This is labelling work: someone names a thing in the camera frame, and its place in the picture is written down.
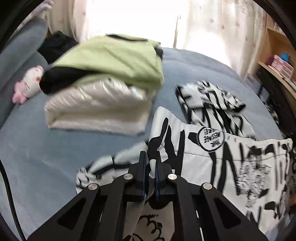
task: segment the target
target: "metal bolt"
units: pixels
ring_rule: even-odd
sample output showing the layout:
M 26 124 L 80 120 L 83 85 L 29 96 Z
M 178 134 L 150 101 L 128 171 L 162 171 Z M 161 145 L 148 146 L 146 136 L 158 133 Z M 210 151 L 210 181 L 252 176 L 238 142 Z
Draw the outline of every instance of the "metal bolt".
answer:
M 177 175 L 171 173 L 171 174 L 168 175 L 168 178 L 169 178 L 170 180 L 175 180 L 175 179 L 177 179 Z
M 130 173 L 127 173 L 127 174 L 125 174 L 123 177 L 124 177 L 125 180 L 130 180 L 130 179 L 133 178 L 133 175 L 130 174 Z
M 98 188 L 98 185 L 95 183 L 89 184 L 89 190 L 96 190 Z
M 210 189 L 212 189 L 213 186 L 210 183 L 204 183 L 203 187 L 204 187 L 204 189 L 210 190 Z

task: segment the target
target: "bed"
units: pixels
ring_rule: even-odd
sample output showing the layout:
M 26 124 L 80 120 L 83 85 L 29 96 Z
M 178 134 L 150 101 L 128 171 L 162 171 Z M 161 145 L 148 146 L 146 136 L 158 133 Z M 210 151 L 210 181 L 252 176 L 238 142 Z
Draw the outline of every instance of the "bed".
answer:
M 123 136 L 49 129 L 44 116 L 44 104 L 49 97 L 42 92 L 13 108 L 0 129 L 0 159 L 26 237 L 76 195 L 75 173 L 80 167 L 148 139 L 157 107 L 167 108 L 186 122 L 175 96 L 177 84 L 200 79 L 231 92 L 246 104 L 244 115 L 253 126 L 257 139 L 282 139 L 264 104 L 231 68 L 198 53 L 163 50 L 165 83 L 153 102 L 145 134 Z M 1 179 L 0 212 L 19 237 Z

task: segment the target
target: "curtain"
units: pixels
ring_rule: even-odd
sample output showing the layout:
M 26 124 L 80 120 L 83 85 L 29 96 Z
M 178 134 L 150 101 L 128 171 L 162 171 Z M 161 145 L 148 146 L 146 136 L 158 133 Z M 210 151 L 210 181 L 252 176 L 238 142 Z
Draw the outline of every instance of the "curtain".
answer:
M 78 42 L 121 33 L 212 57 L 242 78 L 255 73 L 266 12 L 253 0 L 54 0 L 51 33 Z
M 253 0 L 189 0 L 187 4 L 177 48 L 214 58 L 242 78 L 254 74 L 266 12 Z

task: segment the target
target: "black and white garment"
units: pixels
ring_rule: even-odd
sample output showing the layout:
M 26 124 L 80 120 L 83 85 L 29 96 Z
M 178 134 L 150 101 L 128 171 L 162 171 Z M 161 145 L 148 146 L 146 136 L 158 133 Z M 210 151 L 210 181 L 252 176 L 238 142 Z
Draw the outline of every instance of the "black and white garment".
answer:
M 161 161 L 188 182 L 214 185 L 263 233 L 285 214 L 287 194 L 295 192 L 296 158 L 291 139 L 255 141 L 188 125 L 163 107 L 155 112 L 148 148 L 142 142 L 80 169 L 77 191 L 92 182 L 112 182 L 127 172 L 129 164 L 138 161 L 141 150 L 147 151 L 149 159 L 149 188 L 145 202 L 127 206 L 124 241 L 170 241 L 174 234 L 172 203 L 156 202 L 153 193 L 157 151 Z
M 198 80 L 178 85 L 176 96 L 189 124 L 255 138 L 252 126 L 242 114 L 246 105 L 228 91 Z

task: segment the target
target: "pink and white stuffed animal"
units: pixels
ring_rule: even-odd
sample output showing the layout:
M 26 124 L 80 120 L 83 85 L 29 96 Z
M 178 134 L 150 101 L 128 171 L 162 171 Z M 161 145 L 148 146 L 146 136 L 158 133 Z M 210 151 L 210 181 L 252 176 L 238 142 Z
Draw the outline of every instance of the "pink and white stuffed animal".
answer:
M 30 68 L 24 75 L 22 81 L 15 83 L 15 93 L 12 97 L 13 103 L 24 103 L 27 99 L 32 98 L 41 89 L 39 82 L 43 76 L 42 66 Z

